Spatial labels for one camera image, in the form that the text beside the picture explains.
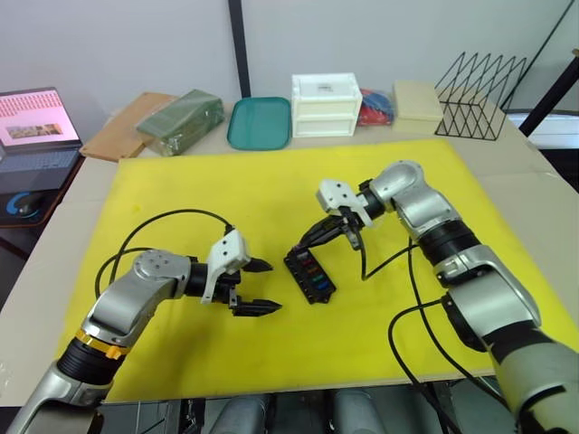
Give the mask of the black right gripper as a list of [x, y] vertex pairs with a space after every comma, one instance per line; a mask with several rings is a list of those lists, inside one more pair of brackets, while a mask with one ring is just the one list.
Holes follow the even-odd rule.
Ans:
[[332, 215], [311, 226], [299, 240], [299, 246], [310, 249], [344, 236], [353, 250], [361, 250], [363, 248], [362, 227], [361, 220], [351, 208], [340, 206], [332, 211]]

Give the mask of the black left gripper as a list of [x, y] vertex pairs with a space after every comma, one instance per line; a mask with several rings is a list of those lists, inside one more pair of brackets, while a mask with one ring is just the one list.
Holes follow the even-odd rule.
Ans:
[[[250, 258], [241, 270], [250, 273], [273, 271], [272, 265], [264, 259]], [[243, 301], [236, 293], [236, 286], [241, 283], [241, 272], [223, 273], [216, 280], [213, 303], [222, 303], [229, 307], [234, 316], [259, 317], [272, 314], [282, 308], [282, 305], [268, 299]]]

